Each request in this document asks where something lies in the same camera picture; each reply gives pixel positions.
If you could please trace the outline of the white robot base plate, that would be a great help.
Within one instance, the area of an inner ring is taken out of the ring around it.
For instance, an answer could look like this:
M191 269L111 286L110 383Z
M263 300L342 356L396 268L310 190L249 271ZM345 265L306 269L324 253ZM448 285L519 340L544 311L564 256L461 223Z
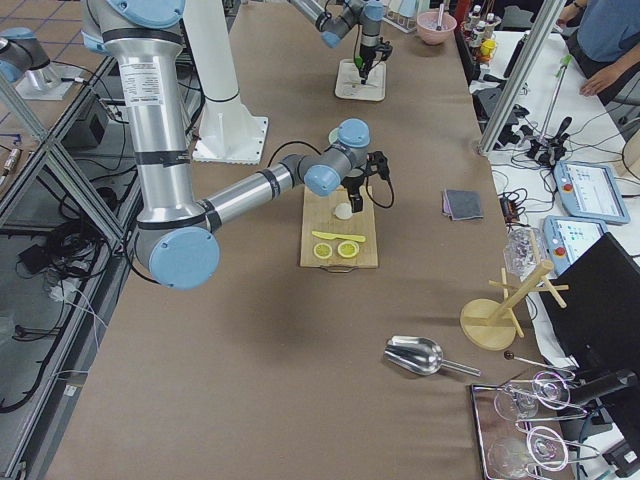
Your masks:
M193 159L256 165L261 160L267 130L268 118L253 116L239 98L221 103L207 100Z

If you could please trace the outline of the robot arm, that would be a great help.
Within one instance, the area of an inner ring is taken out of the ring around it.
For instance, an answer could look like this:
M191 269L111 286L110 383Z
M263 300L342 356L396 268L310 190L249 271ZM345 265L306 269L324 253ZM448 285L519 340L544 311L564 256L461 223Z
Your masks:
M344 1L342 12L336 17L317 1L292 0L290 4L314 24L330 48L335 48L354 27L360 28L359 53L353 62L362 84L368 80L375 62L386 61L391 56L393 47L381 36L385 14L381 1Z
M217 268L215 231L298 185L331 194L373 160L368 125L343 121L316 155L290 155L204 199L191 160L256 163L267 120L242 104L218 1L86 1L83 37L114 57L143 195L134 251L161 285L188 290Z

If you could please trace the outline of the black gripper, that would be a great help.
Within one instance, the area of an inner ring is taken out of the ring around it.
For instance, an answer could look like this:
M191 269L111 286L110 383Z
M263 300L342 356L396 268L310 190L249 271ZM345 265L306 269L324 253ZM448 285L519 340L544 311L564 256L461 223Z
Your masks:
M355 167L341 181L341 185L348 192L359 192L365 181L377 174L382 180L389 181L388 159L382 151L370 152L367 154L366 163L363 166ZM353 214L363 210L363 198L360 194L349 194L351 211Z
M354 64L359 70L362 84L366 84L370 71L374 67L377 56L380 61L386 61L392 54L393 47L389 41L381 36L361 36L358 54L354 56Z

